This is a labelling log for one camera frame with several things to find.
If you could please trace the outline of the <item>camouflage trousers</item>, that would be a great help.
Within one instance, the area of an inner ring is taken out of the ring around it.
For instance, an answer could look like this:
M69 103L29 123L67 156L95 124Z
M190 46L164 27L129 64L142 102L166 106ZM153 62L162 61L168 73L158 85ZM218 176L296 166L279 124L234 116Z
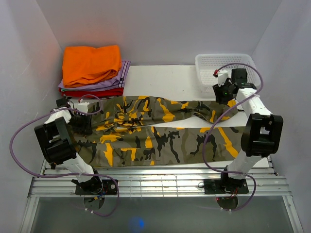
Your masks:
M243 126L163 127L190 117L214 123L237 114L234 101L173 101L120 96L89 106L92 134L74 134L79 155L93 167L162 166L231 161L241 151Z

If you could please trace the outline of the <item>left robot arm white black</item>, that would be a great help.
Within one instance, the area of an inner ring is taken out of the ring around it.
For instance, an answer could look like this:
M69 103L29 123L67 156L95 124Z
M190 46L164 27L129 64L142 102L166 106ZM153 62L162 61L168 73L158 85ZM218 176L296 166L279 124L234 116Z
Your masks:
M49 118L35 127L35 135L45 160L54 169L63 165L75 174L71 180L83 194L102 194L104 185L97 176L98 172L79 155L80 146L74 139L74 133L91 134L91 115L87 101L76 103L66 98L56 101L57 108Z

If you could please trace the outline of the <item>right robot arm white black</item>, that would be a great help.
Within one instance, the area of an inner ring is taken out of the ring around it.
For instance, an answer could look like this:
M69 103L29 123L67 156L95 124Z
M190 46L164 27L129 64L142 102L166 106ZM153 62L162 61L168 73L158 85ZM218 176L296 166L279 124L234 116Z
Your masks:
M216 70L218 79L213 86L216 101L226 104L236 100L248 117L241 137L241 152L231 164L225 167L221 177L212 185L214 193L248 193L246 174L262 158L275 154L278 150L283 118L270 112L259 95L254 84L247 81L247 70L236 68L231 72Z

